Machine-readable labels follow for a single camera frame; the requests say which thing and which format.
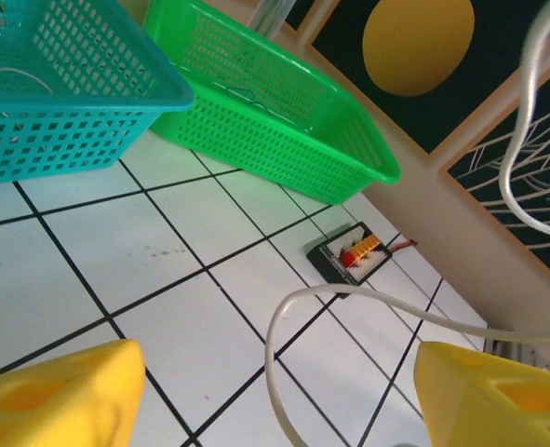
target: red wire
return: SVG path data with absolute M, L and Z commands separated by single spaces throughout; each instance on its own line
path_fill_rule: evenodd
M 400 244 L 396 244 L 390 249 L 388 249 L 391 253 L 394 253 L 399 250 L 403 250 L 407 247 L 415 247 L 417 245 L 417 241 L 413 239 L 406 240 L 405 242 L 401 242 Z

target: yellow circle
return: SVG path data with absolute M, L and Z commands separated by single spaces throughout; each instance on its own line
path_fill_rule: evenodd
M 461 63 L 474 26 L 469 0 L 381 0 L 363 35 L 368 75 L 397 96 L 427 93 Z

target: teal plastic basket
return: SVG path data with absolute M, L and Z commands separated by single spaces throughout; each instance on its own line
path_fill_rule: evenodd
M 115 0 L 0 0 L 0 182 L 107 167 L 192 99 Z

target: plastic basket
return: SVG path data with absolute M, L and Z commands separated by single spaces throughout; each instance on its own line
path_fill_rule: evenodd
M 109 166 L 191 104 L 115 0 L 0 0 L 0 182 Z
M 366 110 L 344 89 L 198 0 L 154 0 L 145 30 L 190 82 L 195 105 L 162 137 L 328 203 L 400 177 Z

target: cable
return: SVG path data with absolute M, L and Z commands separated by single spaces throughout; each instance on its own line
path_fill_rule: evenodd
M 275 384 L 275 328 L 276 323 L 283 318 L 288 309 L 297 302 L 298 299 L 314 296 L 319 293 L 350 293 L 368 296 L 375 300 L 382 301 L 393 307 L 397 307 L 411 315 L 421 318 L 425 321 L 429 321 L 443 328 L 451 329 L 457 332 L 469 333 L 471 335 L 478 335 L 484 338 L 490 338 L 493 340 L 503 340 L 505 342 L 518 342 L 518 343 L 537 343 L 550 341 L 550 330 L 543 332 L 533 331 L 498 331 L 494 329 L 482 329 L 475 326 L 469 326 L 468 324 L 462 324 L 455 321 L 451 321 L 446 318 L 438 317 L 433 314 L 429 314 L 419 308 L 408 305 L 392 296 L 379 291 L 366 289 L 364 287 L 350 286 L 348 284 L 325 284 L 322 286 L 309 287 L 307 289 L 301 289 L 295 291 L 285 298 L 281 304 L 276 308 L 275 313 L 271 319 L 271 323 L 266 333 L 265 349 L 264 349 L 264 374 L 266 376 L 266 387 L 268 389 L 268 395 L 275 410 L 275 416 L 279 425 L 283 428 L 283 431 L 291 441 L 291 445 L 294 447 L 307 447 L 307 444 L 303 441 L 302 437 L 295 430 L 291 422 L 285 413 L 281 398 L 278 395 Z
M 506 149 L 506 154 L 502 165 L 500 166 L 500 176 L 498 184 L 500 192 L 504 199 L 504 203 L 510 211 L 520 219 L 521 222 L 527 224 L 531 228 L 550 235 L 550 225 L 538 221 L 533 216 L 528 214 L 516 202 L 513 194 L 510 176 L 513 166 L 515 165 L 516 157 L 520 152 L 527 132 L 533 119 L 533 111 L 535 109 L 535 96 L 537 89 L 537 78 L 539 77 L 540 61 L 545 48 L 547 38 L 550 36 L 550 2 L 548 2 L 540 11 L 539 15 L 530 27 L 525 46 L 523 47 L 523 55 L 520 63 L 520 104 L 518 106 L 518 115 L 516 116 L 515 130 L 512 138 Z
M 518 115 L 516 117 L 515 130 L 513 132 L 506 154 L 503 158 L 503 163 L 500 167 L 499 185 L 500 192 L 504 202 L 508 208 L 521 220 L 531 228 L 534 228 L 542 233 L 550 235 L 550 225 L 538 221 L 529 215 L 516 203 L 516 199 L 511 189 L 510 176 L 512 168 L 515 164 L 516 157 L 520 152 L 525 137 L 529 131 L 530 122 L 533 118 L 535 108 L 535 96 L 537 89 L 537 78 L 540 69 L 540 61 L 545 48 L 547 38 L 550 36 L 550 1 L 542 8 L 536 20 L 531 25 L 529 34 L 523 47 L 523 55 L 521 58 L 521 92 L 520 105 L 518 107 Z M 527 332 L 527 331 L 497 331 L 490 329 L 482 329 L 467 324 L 451 321 L 446 318 L 437 317 L 436 315 L 424 312 L 417 307 L 408 305 L 396 298 L 356 286 L 347 284 L 327 284 L 323 286 L 311 287 L 295 291 L 285 298 L 276 309 L 271 323 L 266 333 L 265 348 L 264 348 L 264 374 L 266 376 L 266 387 L 268 395 L 275 410 L 276 419 L 283 429 L 287 438 L 291 441 L 294 447 L 308 447 L 295 427 L 288 419 L 283 403 L 278 395 L 275 384 L 275 328 L 276 323 L 283 318 L 287 310 L 300 298 L 305 296 L 313 296 L 318 293 L 349 293 L 360 294 L 382 301 L 393 307 L 402 309 L 411 315 L 429 321 L 438 326 L 457 331 L 478 335 L 484 338 L 494 340 L 502 340 L 506 342 L 517 343 L 537 343 L 550 341 L 550 330 L 543 332 Z
M 45 82 L 43 82 L 41 79 L 39 79 L 35 75 L 25 72 L 24 70 L 19 70 L 18 68 L 12 68 L 12 67 L 0 67 L 0 72 L 18 73 L 19 75 L 25 75 L 26 77 L 30 77 L 33 81 L 36 81 L 41 86 L 43 86 L 43 88 L 45 88 L 49 93 L 53 94 L 53 90 L 51 89 L 50 86 L 48 86 Z

